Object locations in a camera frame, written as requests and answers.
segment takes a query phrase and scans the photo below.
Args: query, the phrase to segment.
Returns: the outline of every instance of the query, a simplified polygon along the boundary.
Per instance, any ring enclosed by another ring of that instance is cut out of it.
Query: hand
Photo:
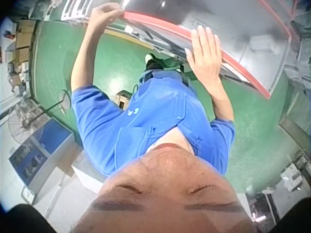
[[[106,3],[92,10],[87,29],[103,34],[106,26],[124,14],[124,10],[117,3]]]
[[[222,51],[217,35],[210,28],[198,27],[191,32],[193,53],[185,49],[187,60],[198,80],[211,95],[222,88],[219,78],[222,64]]]

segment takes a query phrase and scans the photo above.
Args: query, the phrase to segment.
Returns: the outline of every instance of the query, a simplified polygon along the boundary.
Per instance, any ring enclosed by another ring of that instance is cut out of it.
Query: sleeve
[[[225,174],[228,169],[229,151],[234,141],[235,128],[232,121],[215,119],[210,123],[217,151],[217,161],[215,161],[215,168],[221,173]]]
[[[113,121],[123,111],[93,85],[75,90],[71,101],[83,146],[91,162],[104,173],[107,166],[113,166],[109,153],[114,145]]]

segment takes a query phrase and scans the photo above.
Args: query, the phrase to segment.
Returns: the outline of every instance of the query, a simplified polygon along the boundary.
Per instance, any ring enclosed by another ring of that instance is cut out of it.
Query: green epoxy floor
[[[47,108],[58,100],[62,89],[70,91],[70,75],[84,36],[85,29],[66,23],[44,22],[38,39],[34,89],[37,101]],[[144,70],[144,56],[151,51],[118,37],[103,35],[95,61],[94,84],[113,97],[125,89],[132,92]],[[261,189],[280,179],[280,171],[289,163],[286,153],[293,142],[277,124],[289,105],[292,89],[286,77],[281,77],[270,98],[243,86],[223,81],[235,113],[236,140],[230,152],[226,177],[237,192],[245,192],[250,185]],[[214,118],[210,97],[198,81],[194,81],[199,99],[207,116]],[[52,113],[77,135],[72,110],[63,115]]]

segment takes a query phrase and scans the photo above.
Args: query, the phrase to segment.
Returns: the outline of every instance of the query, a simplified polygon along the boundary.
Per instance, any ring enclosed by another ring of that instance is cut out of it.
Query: blue shirt
[[[178,72],[158,70],[153,74],[132,96],[125,111],[96,86],[73,92],[72,106],[91,162],[109,176],[178,127],[195,155],[225,174],[235,135],[233,123],[220,119],[209,122],[194,89],[181,82]]]

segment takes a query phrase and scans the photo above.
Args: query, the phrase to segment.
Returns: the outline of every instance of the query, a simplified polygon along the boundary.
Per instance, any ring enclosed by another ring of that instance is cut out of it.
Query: man
[[[233,110],[222,86],[220,41],[192,32],[186,50],[210,94],[209,122],[196,93],[177,71],[146,56],[140,88],[122,111],[93,86],[96,47],[116,3],[92,11],[71,77],[72,104],[85,150],[108,176],[74,232],[252,232],[253,225],[222,175],[234,138]]]

